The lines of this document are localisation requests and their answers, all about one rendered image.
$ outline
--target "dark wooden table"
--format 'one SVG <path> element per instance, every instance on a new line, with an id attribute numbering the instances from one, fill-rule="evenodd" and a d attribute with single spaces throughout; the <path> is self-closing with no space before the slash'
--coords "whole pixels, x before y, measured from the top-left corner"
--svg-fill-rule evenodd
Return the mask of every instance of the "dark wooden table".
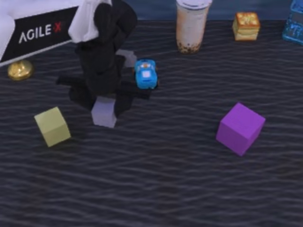
<path id="1" fill-rule="evenodd" d="M 159 67 L 160 89 L 112 129 L 94 126 L 57 76 L 81 74 L 74 45 L 0 69 L 1 227 L 302 227 L 303 47 L 263 22 L 235 42 L 231 21 L 207 24 L 197 55 L 176 51 L 174 22 L 140 22 L 124 48 Z M 267 123 L 238 157 L 215 140 L 242 102 Z M 34 115 L 58 106 L 72 139 L 47 148 Z"/>

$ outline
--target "golden object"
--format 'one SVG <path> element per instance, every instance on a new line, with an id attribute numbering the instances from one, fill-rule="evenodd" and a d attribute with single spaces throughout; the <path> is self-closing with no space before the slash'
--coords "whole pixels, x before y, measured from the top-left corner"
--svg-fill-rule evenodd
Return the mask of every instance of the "golden object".
<path id="1" fill-rule="evenodd" d="M 260 21 L 256 13 L 236 13 L 232 30 L 236 41 L 253 41 L 257 39 Z"/>
<path id="2" fill-rule="evenodd" d="M 34 72 L 32 63 L 27 60 L 20 60 L 9 65 L 8 76 L 12 80 L 25 80 Z"/>
<path id="3" fill-rule="evenodd" d="M 70 130 L 58 107 L 34 116 L 48 147 L 71 137 Z"/>

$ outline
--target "yellow cube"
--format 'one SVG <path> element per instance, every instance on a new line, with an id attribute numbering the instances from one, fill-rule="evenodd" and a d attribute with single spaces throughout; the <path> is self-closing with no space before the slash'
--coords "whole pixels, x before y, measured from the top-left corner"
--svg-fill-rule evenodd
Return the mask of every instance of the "yellow cube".
<path id="1" fill-rule="evenodd" d="M 71 137 L 66 121 L 58 107 L 36 115 L 35 120 L 48 147 Z"/>
<path id="2" fill-rule="evenodd" d="M 232 30 L 236 41 L 256 40 L 259 30 L 260 21 L 256 13 L 236 13 L 233 21 Z"/>

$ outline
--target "blue plastic container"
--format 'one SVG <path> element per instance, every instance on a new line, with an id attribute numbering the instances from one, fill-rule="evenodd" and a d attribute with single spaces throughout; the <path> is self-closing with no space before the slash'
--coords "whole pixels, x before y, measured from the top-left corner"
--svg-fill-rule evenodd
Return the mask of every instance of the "blue plastic container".
<path id="1" fill-rule="evenodd" d="M 290 11 L 282 37 L 303 45 L 303 0 L 293 0 Z"/>

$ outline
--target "gold ball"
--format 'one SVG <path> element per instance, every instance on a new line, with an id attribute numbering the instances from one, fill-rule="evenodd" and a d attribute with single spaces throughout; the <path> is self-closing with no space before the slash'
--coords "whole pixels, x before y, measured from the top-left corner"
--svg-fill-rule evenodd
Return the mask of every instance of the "gold ball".
<path id="1" fill-rule="evenodd" d="M 34 67 L 27 60 L 20 60 L 9 65 L 8 76 L 12 80 L 20 81 L 31 77 L 34 73 Z"/>

